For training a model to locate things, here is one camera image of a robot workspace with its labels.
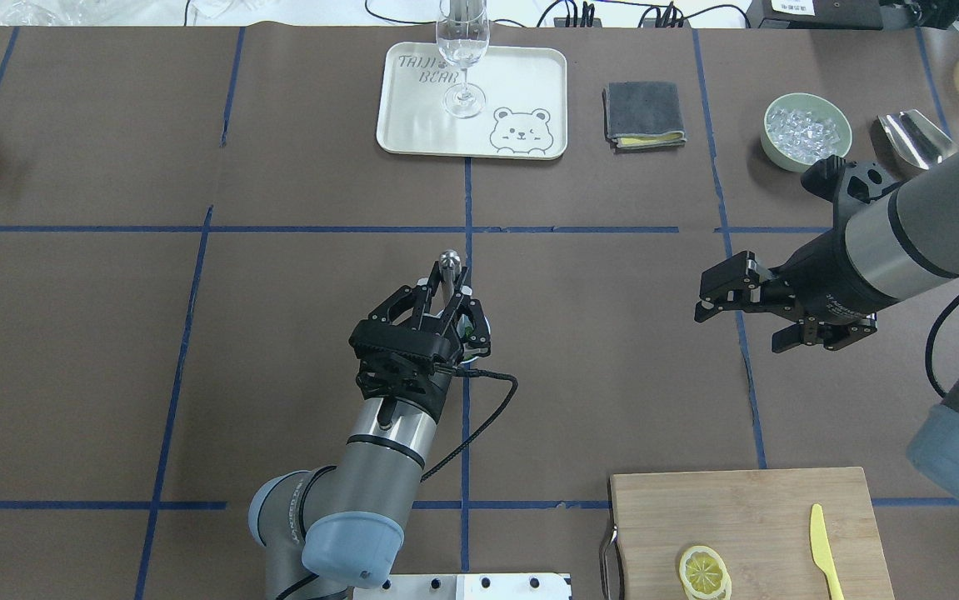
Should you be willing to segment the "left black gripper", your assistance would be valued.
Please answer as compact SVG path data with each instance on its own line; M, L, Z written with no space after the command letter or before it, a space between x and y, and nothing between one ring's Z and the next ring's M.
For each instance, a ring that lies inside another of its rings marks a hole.
M349 344L361 362L357 385L363 398L411 403L438 418L450 379L442 370L456 368L461 358L490 356L490 323L467 278L456 281L450 301L456 322L430 314L438 286L438 280L402 286L354 328Z

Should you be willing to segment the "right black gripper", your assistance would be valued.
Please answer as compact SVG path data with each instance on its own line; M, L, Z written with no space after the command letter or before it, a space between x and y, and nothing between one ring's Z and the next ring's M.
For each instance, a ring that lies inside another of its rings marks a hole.
M846 234L850 217L893 193L901 182L875 161L830 156L813 163L800 183L832 204L832 227L779 268L762 266L754 254L736 254L705 270L695 306L697 323L722 312L770 313L795 322L772 334L773 353L817 344L838 350L871 334L875 313L897 303L857 272Z

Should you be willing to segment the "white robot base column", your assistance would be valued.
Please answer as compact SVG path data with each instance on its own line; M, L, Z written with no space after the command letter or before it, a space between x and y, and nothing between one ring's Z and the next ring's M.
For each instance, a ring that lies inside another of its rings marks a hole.
M555 572L392 574L353 599L571 599L571 577Z

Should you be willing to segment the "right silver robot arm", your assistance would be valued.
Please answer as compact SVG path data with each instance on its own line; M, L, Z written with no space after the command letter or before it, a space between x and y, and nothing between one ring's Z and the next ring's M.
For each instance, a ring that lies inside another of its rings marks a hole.
M959 151L897 181L874 161L832 155L802 174L808 193L832 205L831 228L782 265L742 251L701 274L695 319L724 312L787 320L772 350L837 351L877 329L877 314L959 278ZM959 500L959 379L940 388L907 456Z

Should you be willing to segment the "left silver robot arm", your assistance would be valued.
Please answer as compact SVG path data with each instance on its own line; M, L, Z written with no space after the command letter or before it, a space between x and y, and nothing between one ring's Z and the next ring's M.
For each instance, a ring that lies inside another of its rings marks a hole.
M354 328L362 407L341 461L277 476L254 495L249 528L265 551L266 598L342 599L349 588L387 580L450 381L468 358L490 352L468 270L447 285L446 307L433 312L442 282L433 269Z

